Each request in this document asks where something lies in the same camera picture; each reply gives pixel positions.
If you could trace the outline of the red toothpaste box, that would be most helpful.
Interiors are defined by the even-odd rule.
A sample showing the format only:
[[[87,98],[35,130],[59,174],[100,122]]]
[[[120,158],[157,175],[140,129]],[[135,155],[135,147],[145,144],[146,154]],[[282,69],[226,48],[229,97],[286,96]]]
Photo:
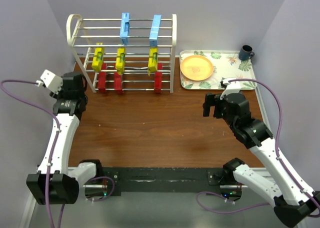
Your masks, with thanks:
[[[114,73],[114,90],[119,95],[124,93],[122,75],[118,72]]]
[[[107,80],[107,72],[105,71],[107,68],[107,64],[103,63],[101,67],[101,71],[98,74],[97,88],[101,94],[105,94],[106,91],[106,80]]]
[[[157,64],[157,71],[154,73],[154,92],[160,94],[162,91],[162,69],[163,64]]]

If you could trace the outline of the yellow toothpaste box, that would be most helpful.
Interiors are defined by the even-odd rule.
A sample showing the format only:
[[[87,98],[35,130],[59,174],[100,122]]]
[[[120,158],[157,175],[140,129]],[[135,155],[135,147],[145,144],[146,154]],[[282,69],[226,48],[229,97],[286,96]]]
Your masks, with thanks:
[[[99,73],[104,63],[105,50],[102,42],[97,42],[96,45],[98,47],[94,49],[91,67],[96,73]]]
[[[151,47],[149,49],[147,73],[150,75],[158,70],[158,48]]]
[[[125,62],[126,62],[126,48],[119,47],[117,49],[115,69],[119,75],[122,75],[125,71]]]

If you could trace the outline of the blue toothpaste box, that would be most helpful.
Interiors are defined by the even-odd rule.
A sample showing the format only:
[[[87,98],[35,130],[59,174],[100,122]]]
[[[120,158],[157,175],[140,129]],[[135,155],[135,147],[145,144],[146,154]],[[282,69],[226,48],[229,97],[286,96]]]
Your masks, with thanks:
[[[150,33],[149,33],[149,46],[157,47],[158,46],[158,36],[161,26],[162,15],[155,14],[153,16]]]
[[[130,32],[130,13],[123,12],[121,15],[121,25],[119,38],[121,43],[126,46],[129,43],[129,32]]]

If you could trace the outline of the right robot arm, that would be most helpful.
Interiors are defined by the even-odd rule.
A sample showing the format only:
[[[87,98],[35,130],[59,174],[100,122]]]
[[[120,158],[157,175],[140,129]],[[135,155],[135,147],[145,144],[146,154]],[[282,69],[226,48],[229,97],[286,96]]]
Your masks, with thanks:
[[[242,160],[234,158],[223,166],[223,180],[230,185],[241,183],[267,201],[277,218],[294,228],[320,205],[320,193],[296,172],[280,149],[266,124],[252,117],[249,101],[241,93],[228,95],[207,93],[203,116],[223,119],[235,138],[264,165],[273,181],[257,174]]]

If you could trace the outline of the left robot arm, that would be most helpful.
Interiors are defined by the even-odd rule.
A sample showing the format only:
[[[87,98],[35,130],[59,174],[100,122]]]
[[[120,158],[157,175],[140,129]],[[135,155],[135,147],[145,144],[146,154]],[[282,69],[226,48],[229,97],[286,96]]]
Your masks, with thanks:
[[[56,102],[50,111],[53,125],[45,155],[36,173],[27,176],[26,185],[39,205],[74,204],[80,187],[88,181],[99,184],[104,178],[98,159],[82,160],[68,170],[74,135],[88,104],[88,83],[80,72],[58,76],[46,69],[37,85],[49,89]]]

